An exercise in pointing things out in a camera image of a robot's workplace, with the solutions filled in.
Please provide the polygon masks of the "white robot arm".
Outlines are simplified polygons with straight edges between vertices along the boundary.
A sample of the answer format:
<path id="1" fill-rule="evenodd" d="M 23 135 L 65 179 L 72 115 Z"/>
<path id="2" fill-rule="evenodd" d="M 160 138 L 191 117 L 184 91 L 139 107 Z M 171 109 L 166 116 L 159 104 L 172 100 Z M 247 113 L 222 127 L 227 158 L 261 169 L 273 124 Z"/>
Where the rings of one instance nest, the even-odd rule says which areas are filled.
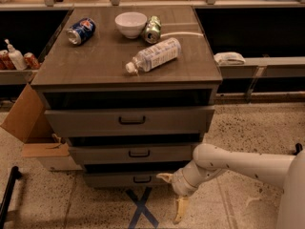
<path id="1" fill-rule="evenodd" d="M 199 186 L 230 170 L 282 190 L 276 229 L 305 229 L 305 151 L 292 155 L 230 152 L 202 143 L 193 159 L 174 173 L 158 178 L 170 183 L 177 194 L 175 221 L 182 220 L 187 201 Z"/>

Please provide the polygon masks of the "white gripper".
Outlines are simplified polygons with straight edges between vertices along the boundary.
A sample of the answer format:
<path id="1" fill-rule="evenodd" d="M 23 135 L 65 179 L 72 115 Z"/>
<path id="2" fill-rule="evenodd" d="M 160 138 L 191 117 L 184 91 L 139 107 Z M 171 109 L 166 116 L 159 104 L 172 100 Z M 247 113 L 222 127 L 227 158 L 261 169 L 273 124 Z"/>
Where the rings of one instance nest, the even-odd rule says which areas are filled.
<path id="1" fill-rule="evenodd" d="M 180 168 L 172 174 L 160 173 L 156 175 L 157 178 L 172 184 L 173 190 L 178 196 L 175 198 L 175 216 L 173 219 L 174 224 L 182 221 L 188 209 L 189 198 L 196 191 L 197 187 L 192 186 L 183 175 L 183 169 Z"/>

